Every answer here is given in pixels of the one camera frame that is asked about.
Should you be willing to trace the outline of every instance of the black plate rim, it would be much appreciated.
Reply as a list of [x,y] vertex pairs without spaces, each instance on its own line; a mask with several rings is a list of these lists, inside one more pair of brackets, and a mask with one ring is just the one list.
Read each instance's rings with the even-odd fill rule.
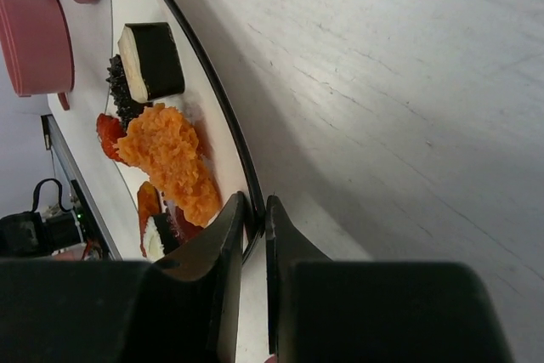
[[223,84],[219,80],[219,76],[213,68],[212,61],[207,56],[206,50],[202,46],[200,40],[198,39],[198,36],[196,35],[189,21],[179,8],[178,4],[174,0],[163,1],[167,4],[176,21],[181,26],[181,29],[187,36],[191,47],[195,51],[196,57],[201,62],[202,68],[206,72],[207,78],[212,85],[213,92],[215,93],[219,105],[221,106],[221,110],[223,111],[223,114],[225,116],[225,120],[229,125],[229,130],[232,134],[233,140],[235,141],[238,155],[240,156],[241,165],[244,174],[246,175],[247,187],[249,188],[252,211],[252,216],[250,218],[251,221],[248,221],[246,224],[248,243],[243,255],[243,261],[246,262],[246,260],[251,255],[253,249],[255,248],[257,242],[264,233],[265,206],[263,192],[261,191],[260,184],[258,182],[257,172],[255,171],[255,167],[253,166],[253,160],[247,147],[246,140],[244,139],[244,135],[241,131],[240,124],[238,123],[235,112],[230,105],[229,97],[224,91]]

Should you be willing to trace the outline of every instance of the pink cup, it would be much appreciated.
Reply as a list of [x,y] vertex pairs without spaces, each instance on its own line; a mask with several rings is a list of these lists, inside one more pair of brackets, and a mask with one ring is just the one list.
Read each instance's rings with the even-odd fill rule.
[[74,62],[59,0],[0,0],[0,42],[17,95],[58,94],[69,108]]

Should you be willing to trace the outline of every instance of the white wooden surface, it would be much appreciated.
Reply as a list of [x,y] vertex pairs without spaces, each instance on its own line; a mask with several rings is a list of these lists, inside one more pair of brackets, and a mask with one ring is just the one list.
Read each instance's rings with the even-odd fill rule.
[[177,1],[265,195],[334,257],[472,265],[541,361],[544,0]]

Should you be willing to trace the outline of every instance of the food plate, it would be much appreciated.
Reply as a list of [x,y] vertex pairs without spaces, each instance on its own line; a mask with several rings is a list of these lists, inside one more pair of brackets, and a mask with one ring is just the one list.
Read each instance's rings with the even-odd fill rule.
[[[264,200],[257,174],[229,99],[207,54],[189,22],[173,0],[111,0],[113,54],[118,54],[117,41],[126,24],[167,22],[176,43],[184,72],[185,91],[156,102],[175,106],[195,127],[204,145],[214,181],[224,205],[230,196],[241,191],[247,198],[245,252],[247,259],[263,234]],[[105,112],[116,114],[109,95]],[[134,203],[139,187],[148,176],[136,167],[116,162]],[[138,226],[134,234],[139,235]]]

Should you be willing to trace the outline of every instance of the sushi roll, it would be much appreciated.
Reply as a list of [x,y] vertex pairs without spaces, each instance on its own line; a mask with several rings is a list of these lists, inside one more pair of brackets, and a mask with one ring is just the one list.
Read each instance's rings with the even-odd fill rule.
[[142,246],[145,256],[153,263],[179,247],[172,234],[168,214],[162,213],[148,218]]
[[125,75],[119,54],[110,59],[108,72],[110,76],[106,81],[110,84],[110,94],[116,106],[117,116],[119,116],[121,126],[126,132],[128,124],[144,112],[144,108],[150,106],[150,104],[140,104],[132,99],[128,90],[127,76]]
[[185,90],[168,23],[125,25],[118,45],[133,100],[144,104]]

